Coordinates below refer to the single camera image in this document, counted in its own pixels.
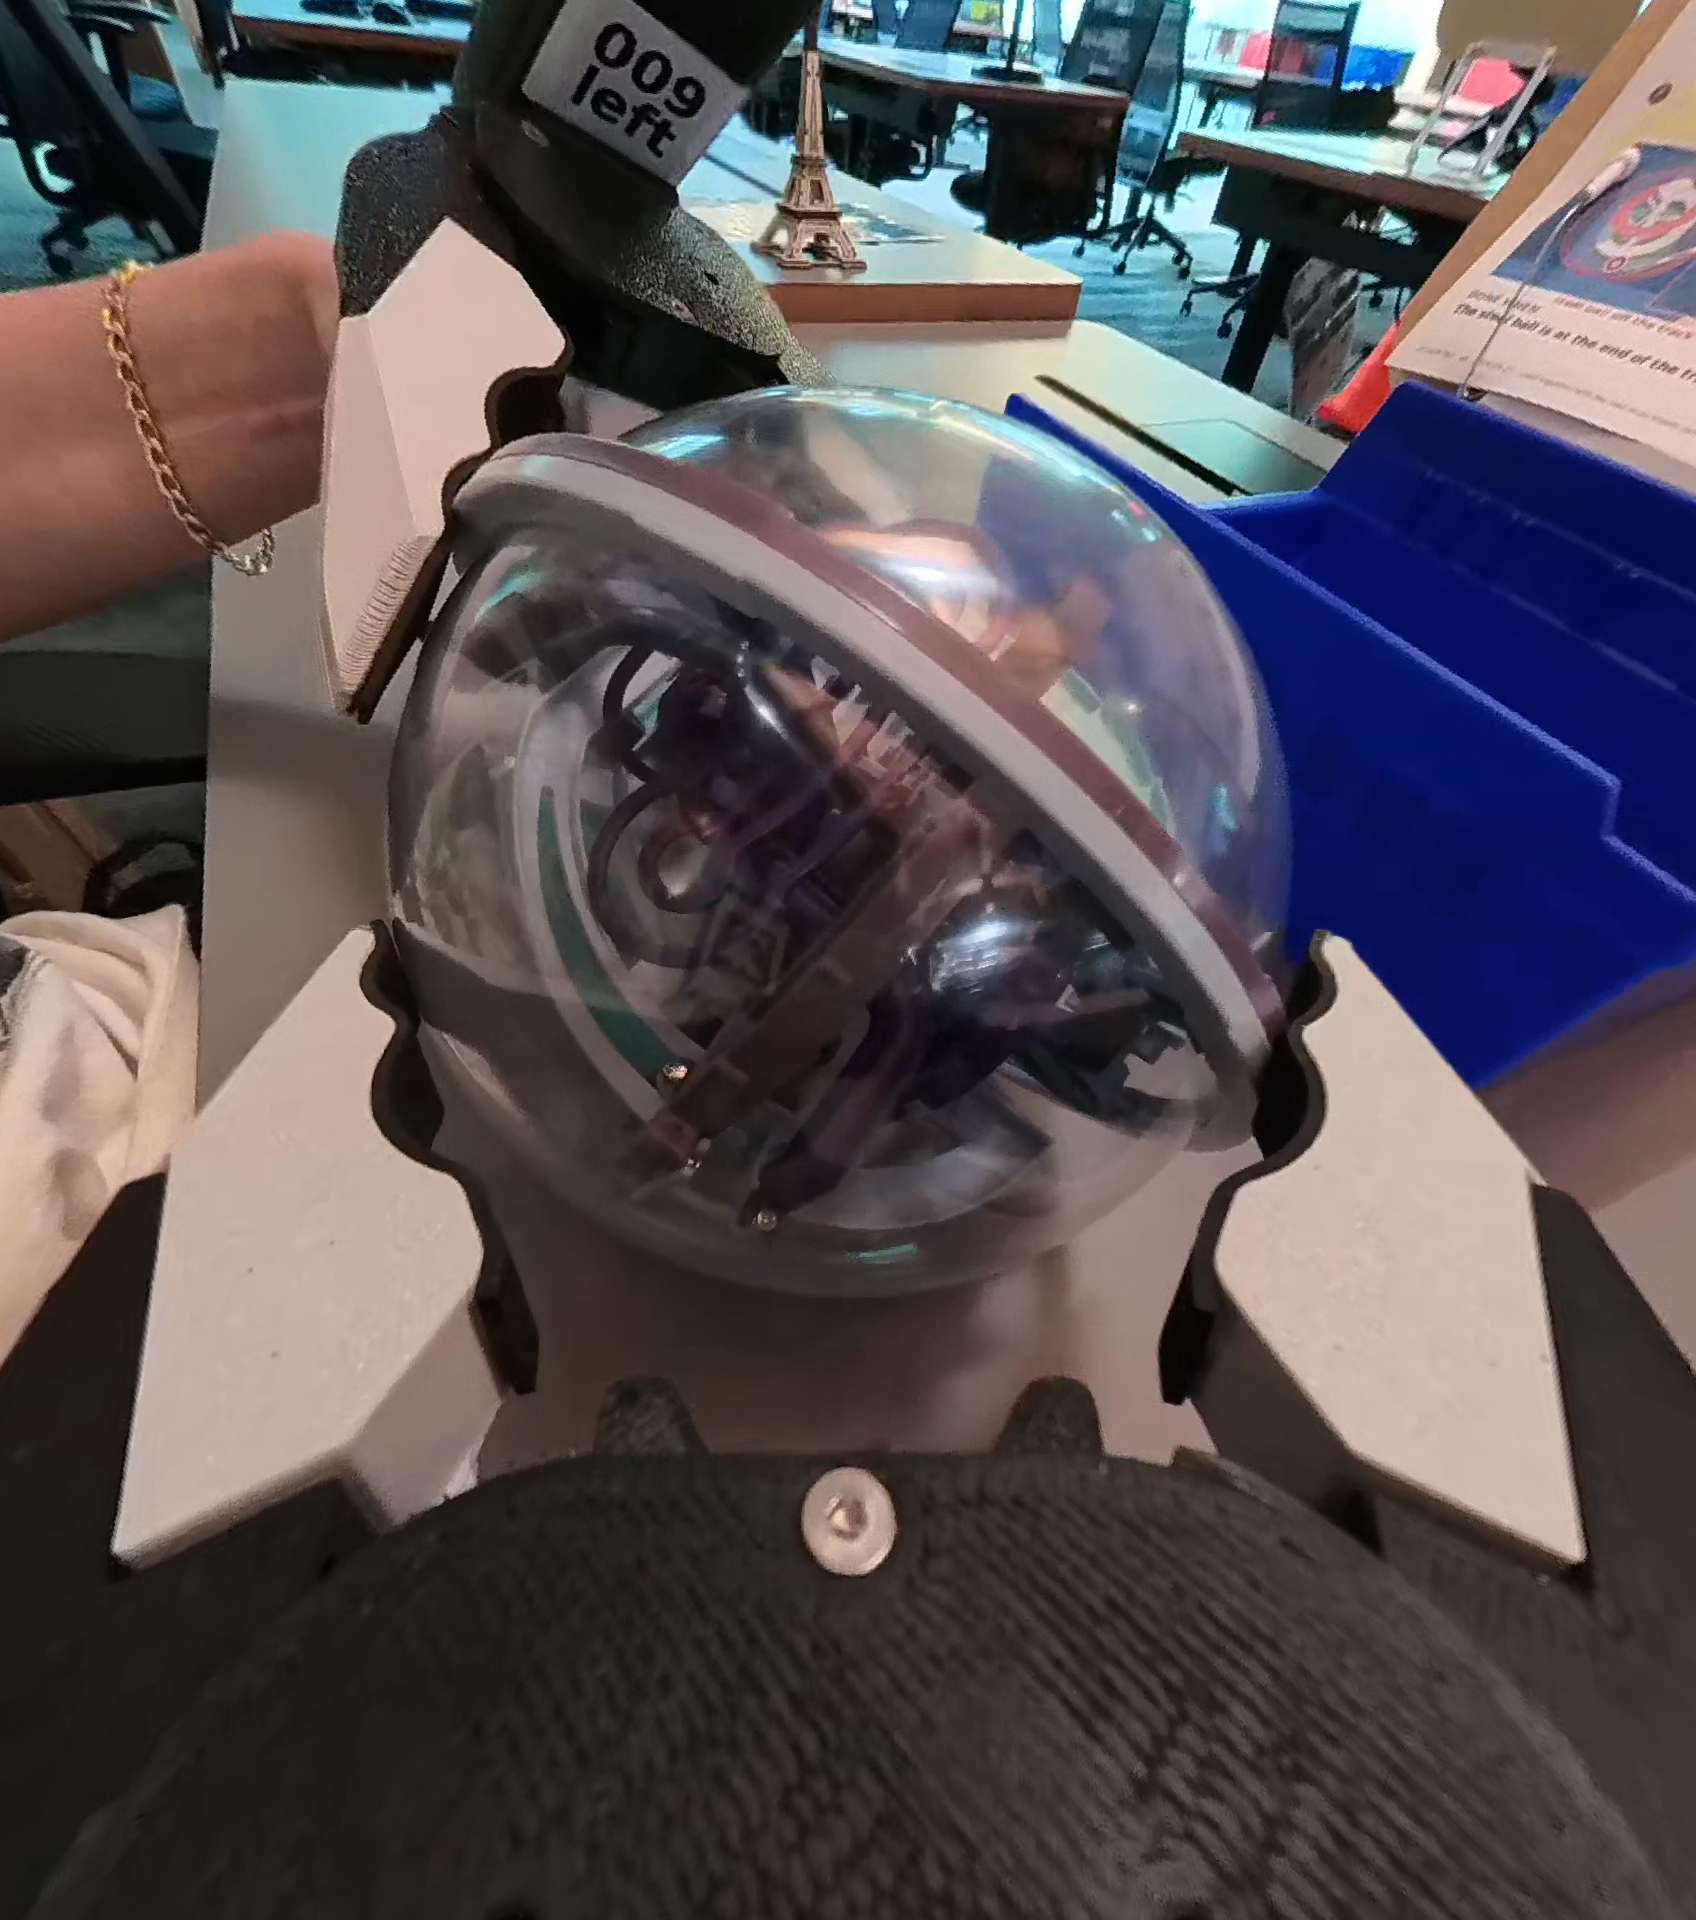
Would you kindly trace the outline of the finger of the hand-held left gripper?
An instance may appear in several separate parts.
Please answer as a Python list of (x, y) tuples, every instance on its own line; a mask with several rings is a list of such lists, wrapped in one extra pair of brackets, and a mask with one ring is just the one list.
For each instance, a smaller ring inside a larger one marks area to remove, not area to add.
[(335, 712), (367, 722), (436, 607), (452, 505), (499, 447), (564, 425), (568, 337), (515, 266), (442, 221), (338, 324), (319, 493)]

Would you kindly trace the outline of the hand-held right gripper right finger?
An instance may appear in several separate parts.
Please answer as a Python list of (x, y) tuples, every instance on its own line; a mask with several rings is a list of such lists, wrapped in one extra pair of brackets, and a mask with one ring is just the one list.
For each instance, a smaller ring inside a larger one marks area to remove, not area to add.
[(1158, 1341), (1220, 1459), (1394, 1502), (1539, 1572), (1588, 1550), (1525, 1157), (1357, 950), (1318, 932)]

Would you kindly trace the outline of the wooden desk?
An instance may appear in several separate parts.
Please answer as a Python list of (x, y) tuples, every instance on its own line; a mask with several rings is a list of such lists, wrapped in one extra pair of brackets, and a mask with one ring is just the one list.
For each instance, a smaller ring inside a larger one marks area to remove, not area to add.
[(1008, 83), (956, 54), (908, 53), (834, 35), (817, 40), (820, 97), (844, 124), (834, 153), (867, 187), (937, 167), (962, 112), (986, 132), (979, 217), (990, 238), (1041, 244), (1084, 235), (1105, 207), (1127, 95), (1038, 76)]

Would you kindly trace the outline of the clear maze ball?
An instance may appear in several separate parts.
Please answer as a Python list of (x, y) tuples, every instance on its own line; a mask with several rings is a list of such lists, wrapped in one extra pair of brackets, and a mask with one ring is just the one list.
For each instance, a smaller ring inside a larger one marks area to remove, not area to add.
[(1263, 681), (1165, 519), (972, 406), (540, 434), (446, 523), (388, 932), (446, 1076), (626, 1247), (1021, 1267), (1247, 1135), (1285, 1027)]

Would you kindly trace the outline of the small tower model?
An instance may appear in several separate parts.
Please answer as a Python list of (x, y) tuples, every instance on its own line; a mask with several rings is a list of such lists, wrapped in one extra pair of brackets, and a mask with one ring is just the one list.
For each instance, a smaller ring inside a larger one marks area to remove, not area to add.
[(856, 249), (830, 179), (822, 98), (820, 39), (810, 20), (798, 69), (794, 148), (786, 185), (763, 231), (751, 240), (755, 258), (783, 274), (859, 277), (867, 262)]

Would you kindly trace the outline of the black office chair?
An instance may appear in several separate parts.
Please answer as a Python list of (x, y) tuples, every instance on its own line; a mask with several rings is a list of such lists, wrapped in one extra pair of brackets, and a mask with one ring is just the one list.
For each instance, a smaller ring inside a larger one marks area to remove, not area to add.
[(39, 251), (58, 279), (109, 223), (161, 262), (202, 247), (215, 135), (130, 60), (165, 18), (142, 3), (0, 3), (0, 140), (51, 208)]
[(1193, 253), (1164, 223), (1164, 212), (1190, 180), (1192, 160), (1176, 156), (1180, 97), (1192, 5), (1117, 5), (1127, 25), (1151, 27), (1148, 53), (1125, 60), (1127, 107), (1103, 177), (1099, 210), (1073, 247), (1084, 258), (1094, 244), (1113, 253), (1113, 273), (1121, 277), (1133, 254), (1159, 244), (1176, 264), (1176, 277), (1190, 281)]

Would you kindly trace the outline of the white cloth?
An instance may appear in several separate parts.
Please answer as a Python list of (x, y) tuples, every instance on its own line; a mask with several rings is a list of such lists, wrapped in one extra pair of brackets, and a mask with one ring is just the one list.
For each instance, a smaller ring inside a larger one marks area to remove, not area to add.
[(197, 984), (179, 907), (0, 924), (0, 1371), (194, 1117)]

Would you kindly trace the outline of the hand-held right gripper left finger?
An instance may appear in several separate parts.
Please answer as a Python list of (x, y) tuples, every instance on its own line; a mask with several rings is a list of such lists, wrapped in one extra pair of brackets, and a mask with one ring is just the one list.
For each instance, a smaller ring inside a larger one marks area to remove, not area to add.
[(111, 1552), (143, 1571), (310, 1490), (374, 1526), (475, 1487), (541, 1341), (383, 923), (348, 932), (167, 1167)]

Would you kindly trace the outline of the wooden board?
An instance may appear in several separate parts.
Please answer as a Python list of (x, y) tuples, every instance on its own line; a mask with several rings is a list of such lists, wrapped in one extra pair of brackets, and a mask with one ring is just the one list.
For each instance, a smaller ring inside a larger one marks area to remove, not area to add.
[(1014, 247), (881, 197), (845, 201), (844, 228), (861, 266), (778, 266), (755, 251), (772, 201), (720, 191), (685, 208), (740, 256), (794, 326), (1070, 324), (1080, 281)]

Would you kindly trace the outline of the blue plastic bin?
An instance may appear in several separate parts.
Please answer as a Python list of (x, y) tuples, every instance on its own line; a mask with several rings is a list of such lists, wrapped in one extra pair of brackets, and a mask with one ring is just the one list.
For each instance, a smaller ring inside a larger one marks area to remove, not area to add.
[(1696, 973), (1696, 497), (1397, 388), (1304, 493), (1192, 507), (1059, 406), (1231, 615), (1291, 787), (1288, 947), (1484, 1088)]

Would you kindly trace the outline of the instruction sheet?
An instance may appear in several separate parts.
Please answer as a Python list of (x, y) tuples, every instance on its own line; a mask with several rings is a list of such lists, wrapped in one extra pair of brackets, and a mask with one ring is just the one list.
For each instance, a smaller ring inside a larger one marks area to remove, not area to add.
[(1696, 3), (1636, 17), (1412, 300), (1387, 372), (1696, 470)]

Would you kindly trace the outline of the person's left forearm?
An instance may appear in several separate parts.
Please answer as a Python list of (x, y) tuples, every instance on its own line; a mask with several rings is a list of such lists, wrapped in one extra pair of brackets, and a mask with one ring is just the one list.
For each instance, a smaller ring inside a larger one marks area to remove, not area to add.
[(339, 329), (325, 238), (276, 231), (0, 295), (0, 645), (315, 505)]

